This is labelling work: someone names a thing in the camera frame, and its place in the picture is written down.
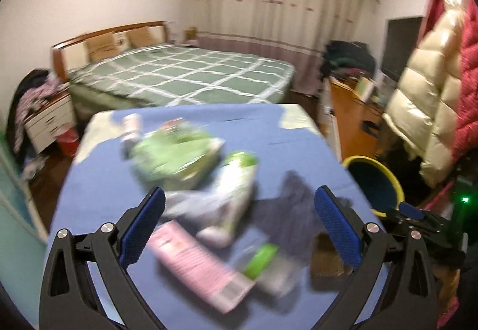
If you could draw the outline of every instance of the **blue tablecloth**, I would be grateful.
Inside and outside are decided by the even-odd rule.
[[[283,111],[283,106],[272,104],[190,105],[116,110],[113,119],[120,123],[125,115],[139,113],[146,132],[178,117],[206,125],[214,136],[226,140],[224,154],[245,149],[258,156],[257,201],[277,196],[285,172],[295,170],[310,187],[328,185],[335,195],[350,198],[364,222],[377,221],[364,195],[323,137],[305,128],[281,128]],[[95,231],[104,222],[117,221],[127,208],[138,205],[147,190],[133,175],[131,163],[121,157],[120,140],[102,142],[84,161],[71,167],[53,218],[50,245],[55,232],[61,228],[83,234]],[[233,263],[257,239],[266,240],[261,231],[250,226],[219,255]],[[108,302],[99,272],[93,266],[90,269],[100,298]],[[309,330],[338,292],[314,290],[310,286],[309,269],[304,268],[295,302],[286,304],[287,309],[280,309],[282,303],[271,302],[253,292],[235,310],[221,315],[162,267],[148,248],[139,261],[128,268],[128,273],[168,330]],[[385,278],[383,269],[359,321],[370,316]]]

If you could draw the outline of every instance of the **headboard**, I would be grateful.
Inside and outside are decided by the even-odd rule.
[[[149,23],[122,25],[119,27],[103,29],[101,31],[85,33],[55,44],[52,47],[53,70],[62,82],[66,82],[68,81],[68,75],[66,74],[67,70],[86,66],[91,63],[85,40],[103,35],[104,33],[113,33],[116,46],[121,51],[124,51],[130,48],[126,32],[141,27],[149,27],[151,35],[156,38],[159,43],[166,43],[168,41],[168,30],[165,21],[151,21]]]

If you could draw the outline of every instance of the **wooden headboard frame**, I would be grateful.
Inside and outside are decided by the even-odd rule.
[[[123,32],[129,31],[135,28],[141,27],[155,27],[155,26],[164,26],[164,35],[166,38],[166,42],[168,41],[168,29],[166,26],[166,21],[151,21],[149,23],[137,23],[137,24],[130,24],[130,25],[121,25],[119,27],[107,28],[102,29],[101,31],[85,33],[83,35],[74,37],[73,39],[65,40],[64,42],[55,44],[52,47],[52,63],[53,63],[53,70],[58,75],[58,78],[62,82],[68,81],[68,76],[66,74],[65,65],[63,63],[62,57],[62,50],[70,45],[77,44],[83,42],[89,38],[103,35],[104,33],[116,33],[116,32]]]

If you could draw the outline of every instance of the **metal screw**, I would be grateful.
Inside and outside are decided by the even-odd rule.
[[[65,238],[66,236],[68,236],[68,230],[66,229],[61,229],[57,234],[56,236],[58,238]]]
[[[419,240],[419,239],[421,239],[422,235],[420,234],[419,231],[414,230],[414,231],[412,231],[412,237],[416,240]]]
[[[368,223],[367,230],[370,233],[377,233],[379,231],[379,226],[376,223]]]
[[[110,231],[112,231],[114,229],[114,225],[110,222],[108,223],[105,223],[102,227],[101,227],[101,231],[103,233],[109,233]]]

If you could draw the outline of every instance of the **desk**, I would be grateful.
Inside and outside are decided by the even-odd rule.
[[[354,99],[355,95],[352,90],[332,82],[328,85],[326,92],[328,103],[322,103],[322,106],[327,105],[335,118],[333,121],[329,121],[331,129],[328,131],[331,132],[331,135],[327,139],[334,143],[336,148],[340,145],[342,160],[354,155],[374,157],[377,139],[366,134],[360,129],[360,126],[364,120],[378,122],[382,110],[376,108],[373,110]]]
[[[121,158],[118,138],[121,127],[118,124],[130,113],[142,116],[145,132],[157,129],[166,120],[182,117],[205,125],[208,132],[226,140],[223,155],[238,149],[254,152],[259,158],[257,202],[275,198],[285,173],[295,170],[311,188],[327,184],[335,195],[352,200],[352,207],[362,220],[379,223],[357,184],[340,166],[322,135],[309,127],[311,119],[300,107],[186,105],[115,110],[93,117],[58,200],[50,245],[61,228],[68,228],[73,234],[83,234],[95,231],[106,221],[117,221],[127,208],[137,206],[147,193],[148,188],[144,188],[135,177],[131,162]],[[264,241],[267,237],[250,224],[230,248],[217,251],[217,254],[232,265],[257,240]],[[91,266],[90,270],[100,299],[110,307],[97,268]],[[286,312],[278,310],[259,293],[252,293],[235,310],[220,315],[158,265],[149,248],[145,248],[139,261],[128,268],[128,273],[169,330],[309,330],[337,295],[333,289],[313,289],[310,271],[306,267],[302,270],[295,303]],[[386,276],[387,272],[383,270],[358,321],[371,314]]]

